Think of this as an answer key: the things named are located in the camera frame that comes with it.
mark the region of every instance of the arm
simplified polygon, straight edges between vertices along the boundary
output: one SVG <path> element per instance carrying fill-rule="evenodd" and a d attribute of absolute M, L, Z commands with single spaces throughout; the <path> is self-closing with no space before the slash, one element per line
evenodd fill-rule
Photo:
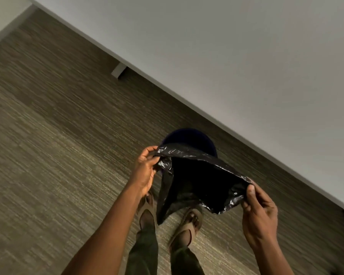
<path fill-rule="evenodd" d="M 243 207 L 243 233 L 261 275 L 294 275 L 277 240 L 278 208 L 256 183 L 247 188 Z"/>
<path fill-rule="evenodd" d="M 148 156 L 152 146 L 143 150 L 124 190 L 95 233 L 73 257 L 62 275 L 117 275 L 125 242 L 140 199 L 150 190 L 153 165 L 159 157 Z"/>

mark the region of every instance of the dark blue bin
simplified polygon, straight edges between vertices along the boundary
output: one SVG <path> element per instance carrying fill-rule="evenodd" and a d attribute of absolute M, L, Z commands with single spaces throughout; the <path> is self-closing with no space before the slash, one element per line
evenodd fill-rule
<path fill-rule="evenodd" d="M 207 154 L 217 157 L 217 151 L 211 139 L 201 131 L 194 128 L 181 128 L 171 132 L 162 144 L 180 143 L 197 148 Z"/>

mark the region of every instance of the foot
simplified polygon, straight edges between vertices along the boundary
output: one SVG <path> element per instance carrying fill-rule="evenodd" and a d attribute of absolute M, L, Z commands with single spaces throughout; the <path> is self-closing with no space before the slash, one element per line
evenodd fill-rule
<path fill-rule="evenodd" d="M 138 210 L 140 210 L 142 208 L 144 203 L 148 203 L 151 206 L 153 206 L 153 198 L 152 198 L 151 194 L 148 193 L 147 195 L 145 195 L 140 200 Z M 149 210 L 145 210 L 142 213 L 142 216 L 140 217 L 140 229 L 142 230 L 146 225 L 154 226 L 154 218 L 153 218 L 153 215 L 151 214 L 151 212 Z"/>
<path fill-rule="evenodd" d="M 199 220 L 198 217 L 195 215 L 195 213 L 190 212 L 187 217 L 185 218 L 184 222 L 182 223 L 182 226 L 188 223 L 192 223 L 194 230 L 195 230 L 195 235 L 199 231 L 201 227 L 201 221 Z M 182 231 L 180 232 L 176 238 L 173 240 L 173 242 L 170 245 L 170 252 L 172 250 L 175 250 L 177 248 L 181 248 L 184 246 L 189 246 L 192 241 L 192 236 L 190 230 Z"/>

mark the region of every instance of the baseboard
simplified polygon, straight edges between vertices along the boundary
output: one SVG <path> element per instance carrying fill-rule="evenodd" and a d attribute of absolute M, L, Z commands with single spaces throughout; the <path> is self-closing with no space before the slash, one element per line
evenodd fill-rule
<path fill-rule="evenodd" d="M 11 22 L 9 22 L 1 31 L 0 31 L 0 41 L 6 37 L 10 32 L 12 32 L 16 27 L 22 24 L 34 11 L 37 7 L 34 4 L 29 5 L 21 13 L 19 13 Z"/>

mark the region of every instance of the person's left hand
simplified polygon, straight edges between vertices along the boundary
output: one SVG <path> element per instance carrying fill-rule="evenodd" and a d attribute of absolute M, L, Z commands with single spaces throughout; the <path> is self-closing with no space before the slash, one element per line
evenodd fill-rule
<path fill-rule="evenodd" d="M 151 188 L 156 170 L 153 166 L 159 161 L 159 156 L 153 157 L 149 153 L 156 150 L 157 146 L 145 148 L 136 159 L 134 170 L 131 173 L 128 184 L 135 185 L 140 191 L 141 197 L 145 196 Z"/>

